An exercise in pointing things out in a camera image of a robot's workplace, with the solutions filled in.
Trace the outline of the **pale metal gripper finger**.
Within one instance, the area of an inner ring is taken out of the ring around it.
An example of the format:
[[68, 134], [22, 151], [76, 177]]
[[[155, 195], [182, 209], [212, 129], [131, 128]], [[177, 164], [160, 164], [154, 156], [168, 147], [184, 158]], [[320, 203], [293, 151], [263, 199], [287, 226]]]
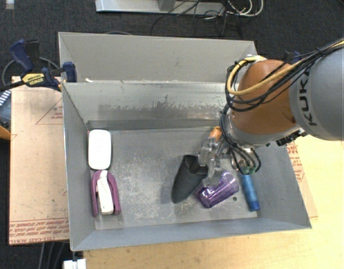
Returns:
[[215, 186], [219, 183], [222, 174], [222, 167], [220, 161], [210, 161], [208, 164], [207, 176], [202, 180], [204, 187]]
[[204, 142], [198, 153], [198, 163], [200, 166], [209, 166], [215, 161], [215, 151], [217, 149], [216, 142]]

